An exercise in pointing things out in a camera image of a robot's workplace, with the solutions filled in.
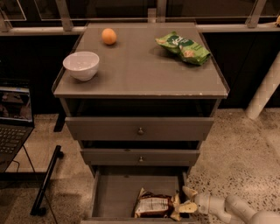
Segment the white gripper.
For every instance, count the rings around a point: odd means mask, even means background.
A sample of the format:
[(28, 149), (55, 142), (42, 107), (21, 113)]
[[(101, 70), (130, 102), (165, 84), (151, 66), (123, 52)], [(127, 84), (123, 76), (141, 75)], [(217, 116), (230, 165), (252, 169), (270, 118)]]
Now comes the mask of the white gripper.
[(226, 212), (225, 200), (211, 196), (206, 193), (199, 193), (192, 188), (183, 186), (182, 190), (189, 200), (193, 202), (183, 203), (175, 207), (178, 213), (192, 214), (197, 211), (200, 214), (211, 214), (216, 216), (220, 221), (229, 223), (231, 215)]

